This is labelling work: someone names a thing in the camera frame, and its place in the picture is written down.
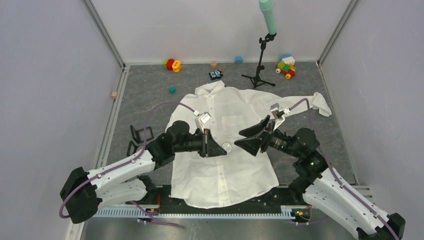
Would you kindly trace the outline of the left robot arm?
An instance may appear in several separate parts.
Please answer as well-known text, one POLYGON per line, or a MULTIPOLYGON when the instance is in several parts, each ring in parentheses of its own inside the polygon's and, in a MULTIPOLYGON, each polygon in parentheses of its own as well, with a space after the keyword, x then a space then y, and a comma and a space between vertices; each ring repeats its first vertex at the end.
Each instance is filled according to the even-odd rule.
POLYGON ((189 130, 187 122, 178 120, 140 151, 120 161, 88 171, 75 168, 59 193, 59 216, 79 224, 98 210, 117 204, 140 200, 151 204, 157 198, 157 190, 144 183, 140 175, 171 163, 177 153, 196 152, 202 158, 227 155, 210 129, 197 129, 194 133, 189 130))

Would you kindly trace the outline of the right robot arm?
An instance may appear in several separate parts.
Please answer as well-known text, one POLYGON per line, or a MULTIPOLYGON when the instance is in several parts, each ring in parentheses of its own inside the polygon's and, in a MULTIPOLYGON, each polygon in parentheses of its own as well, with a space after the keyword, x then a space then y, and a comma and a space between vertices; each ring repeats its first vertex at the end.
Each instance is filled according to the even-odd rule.
POLYGON ((243 138, 235 145, 253 156, 273 148, 295 157, 298 177, 289 185, 289 199, 316 207, 343 226, 357 240, 401 240, 406 221, 389 214, 360 194, 327 163, 317 150, 320 143, 314 130, 300 128, 293 135, 277 129, 269 116, 239 131, 243 138))

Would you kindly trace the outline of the white button shirt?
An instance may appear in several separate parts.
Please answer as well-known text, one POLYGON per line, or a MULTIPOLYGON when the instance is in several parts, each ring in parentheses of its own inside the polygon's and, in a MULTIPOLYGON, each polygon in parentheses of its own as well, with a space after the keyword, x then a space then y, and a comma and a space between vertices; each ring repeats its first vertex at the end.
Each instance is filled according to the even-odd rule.
POLYGON ((224 156, 200 157, 196 152, 180 152, 172 163, 171 197, 191 207, 211 209, 239 204, 260 196, 279 184, 266 153, 253 156, 235 146, 239 131, 259 123, 273 104, 290 108, 291 115, 308 109, 329 117, 331 110, 321 93, 280 97, 270 92, 237 89, 221 80, 197 87, 183 97, 171 114, 169 123, 187 122, 196 130, 193 111, 210 114, 205 127, 219 144, 231 146, 224 156))

